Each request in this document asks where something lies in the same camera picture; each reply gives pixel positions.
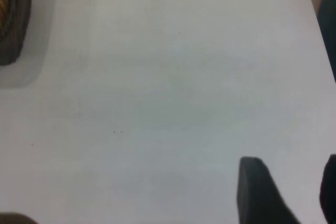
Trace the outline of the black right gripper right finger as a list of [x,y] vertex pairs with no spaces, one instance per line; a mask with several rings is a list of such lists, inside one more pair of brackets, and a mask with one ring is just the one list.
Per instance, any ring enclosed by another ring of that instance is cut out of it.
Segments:
[[335,224],[336,160],[330,155],[323,171],[320,186],[320,206],[328,224]]

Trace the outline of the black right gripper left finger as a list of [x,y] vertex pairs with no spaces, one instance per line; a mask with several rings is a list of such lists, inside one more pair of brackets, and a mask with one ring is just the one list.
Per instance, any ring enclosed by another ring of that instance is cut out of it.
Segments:
[[240,223],[298,223],[284,202],[265,163],[256,157],[239,162],[237,209]]

